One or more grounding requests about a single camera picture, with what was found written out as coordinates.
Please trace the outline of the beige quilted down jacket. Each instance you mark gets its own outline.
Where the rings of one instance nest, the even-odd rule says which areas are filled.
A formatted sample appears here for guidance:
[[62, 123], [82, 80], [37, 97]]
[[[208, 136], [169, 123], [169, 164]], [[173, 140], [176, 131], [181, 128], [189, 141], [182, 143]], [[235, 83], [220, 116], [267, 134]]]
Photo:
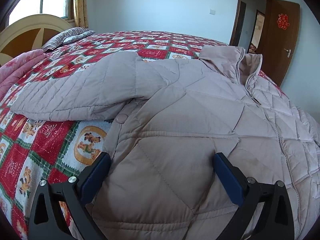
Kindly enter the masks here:
[[197, 59], [119, 51], [32, 82], [10, 109], [33, 120], [112, 120], [110, 172], [92, 215], [108, 239], [216, 239], [236, 212], [213, 171], [223, 153], [287, 189], [295, 239], [319, 217], [319, 123], [259, 72], [263, 58], [204, 46]]

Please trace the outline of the red patchwork bear bedspread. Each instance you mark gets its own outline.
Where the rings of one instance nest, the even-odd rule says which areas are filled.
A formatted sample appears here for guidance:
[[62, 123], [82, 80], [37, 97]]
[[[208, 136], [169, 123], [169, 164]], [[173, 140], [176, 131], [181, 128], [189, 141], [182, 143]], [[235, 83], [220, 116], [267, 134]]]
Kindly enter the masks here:
[[116, 52], [68, 77], [32, 82], [3, 110], [1, 210], [27, 237], [36, 168], [78, 172], [107, 152], [110, 172], [92, 215], [109, 239], [215, 239], [235, 214], [213, 171], [223, 153], [261, 183], [295, 195], [283, 94], [259, 75], [262, 57], [241, 47], [204, 46], [196, 59], [144, 61]]

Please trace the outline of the pink folded quilt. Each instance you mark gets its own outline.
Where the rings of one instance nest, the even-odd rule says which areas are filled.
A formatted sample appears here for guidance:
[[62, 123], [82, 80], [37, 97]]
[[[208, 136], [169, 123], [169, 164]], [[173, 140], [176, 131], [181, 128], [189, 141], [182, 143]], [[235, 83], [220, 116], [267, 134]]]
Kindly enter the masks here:
[[22, 53], [1, 66], [1, 100], [8, 90], [31, 68], [46, 58], [42, 49]]

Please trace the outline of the striped grey pillow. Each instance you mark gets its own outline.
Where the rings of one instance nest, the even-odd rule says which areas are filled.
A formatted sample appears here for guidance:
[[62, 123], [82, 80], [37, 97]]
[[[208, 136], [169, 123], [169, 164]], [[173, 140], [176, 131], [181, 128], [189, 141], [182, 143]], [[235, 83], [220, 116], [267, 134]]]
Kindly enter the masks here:
[[95, 33], [93, 30], [88, 30], [83, 27], [74, 27], [67, 29], [53, 36], [49, 41], [47, 41], [43, 46], [42, 50], [44, 52], [52, 51], [63, 46], [65, 44], [71, 44], [75, 41], [81, 40]]

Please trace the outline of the cream wooden headboard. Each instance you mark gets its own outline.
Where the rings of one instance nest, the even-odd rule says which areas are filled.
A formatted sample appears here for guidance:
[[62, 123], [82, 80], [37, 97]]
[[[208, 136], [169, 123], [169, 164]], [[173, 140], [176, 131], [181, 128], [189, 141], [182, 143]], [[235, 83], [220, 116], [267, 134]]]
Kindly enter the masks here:
[[30, 50], [40, 49], [56, 34], [73, 26], [62, 18], [36, 14], [22, 18], [1, 32], [1, 65]]

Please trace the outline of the red paper door decoration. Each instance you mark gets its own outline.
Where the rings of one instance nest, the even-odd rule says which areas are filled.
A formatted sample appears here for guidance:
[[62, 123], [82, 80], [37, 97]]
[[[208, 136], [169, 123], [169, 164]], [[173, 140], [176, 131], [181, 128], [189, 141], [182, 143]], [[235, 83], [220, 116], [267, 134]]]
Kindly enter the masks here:
[[277, 26], [279, 29], [286, 30], [289, 26], [290, 23], [288, 22], [288, 15], [287, 14], [279, 14], [278, 19], [277, 19]]

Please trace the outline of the brown wooden door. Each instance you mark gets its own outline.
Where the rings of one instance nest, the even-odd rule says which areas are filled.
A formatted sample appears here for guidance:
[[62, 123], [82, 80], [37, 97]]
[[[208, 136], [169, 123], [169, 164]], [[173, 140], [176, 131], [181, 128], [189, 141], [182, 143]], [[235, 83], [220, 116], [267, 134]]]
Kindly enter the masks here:
[[[287, 14], [290, 26], [279, 29], [277, 19], [279, 14]], [[281, 85], [289, 68], [298, 37], [300, 23], [300, 5], [298, 3], [273, 0], [270, 25], [267, 32], [267, 48], [263, 53], [261, 70], [278, 86]], [[284, 49], [291, 49], [290, 58], [286, 57]]]

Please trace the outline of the yellow patterned curtain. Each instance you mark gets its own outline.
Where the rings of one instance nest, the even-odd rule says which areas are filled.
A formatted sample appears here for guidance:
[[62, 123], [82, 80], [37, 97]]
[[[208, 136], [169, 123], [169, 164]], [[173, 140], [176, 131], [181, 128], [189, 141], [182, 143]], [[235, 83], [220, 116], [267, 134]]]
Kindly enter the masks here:
[[73, 0], [74, 20], [77, 27], [88, 28], [87, 0]]

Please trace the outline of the dark brown door frame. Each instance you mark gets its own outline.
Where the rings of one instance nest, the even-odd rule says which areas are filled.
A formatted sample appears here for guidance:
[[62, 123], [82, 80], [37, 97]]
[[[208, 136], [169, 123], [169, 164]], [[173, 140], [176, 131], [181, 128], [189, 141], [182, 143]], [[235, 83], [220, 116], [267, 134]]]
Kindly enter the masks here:
[[238, 0], [231, 46], [245, 48], [248, 53], [266, 52], [272, 1]]

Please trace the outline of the white wall switch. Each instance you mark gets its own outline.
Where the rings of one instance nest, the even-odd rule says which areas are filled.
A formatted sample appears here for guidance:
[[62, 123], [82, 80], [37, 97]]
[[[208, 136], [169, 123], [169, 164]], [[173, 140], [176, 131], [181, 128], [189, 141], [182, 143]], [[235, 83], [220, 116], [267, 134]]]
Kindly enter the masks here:
[[210, 9], [209, 13], [210, 13], [211, 15], [215, 15], [215, 14], [216, 14], [216, 11], [213, 10], [213, 9]]

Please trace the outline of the window with frame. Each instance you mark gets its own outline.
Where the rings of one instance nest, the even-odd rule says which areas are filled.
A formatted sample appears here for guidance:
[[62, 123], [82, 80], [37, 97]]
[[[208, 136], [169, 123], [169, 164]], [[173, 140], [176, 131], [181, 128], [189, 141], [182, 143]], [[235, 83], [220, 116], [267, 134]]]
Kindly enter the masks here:
[[36, 14], [50, 14], [71, 21], [74, 19], [73, 0], [20, 0], [9, 15], [8, 25]]

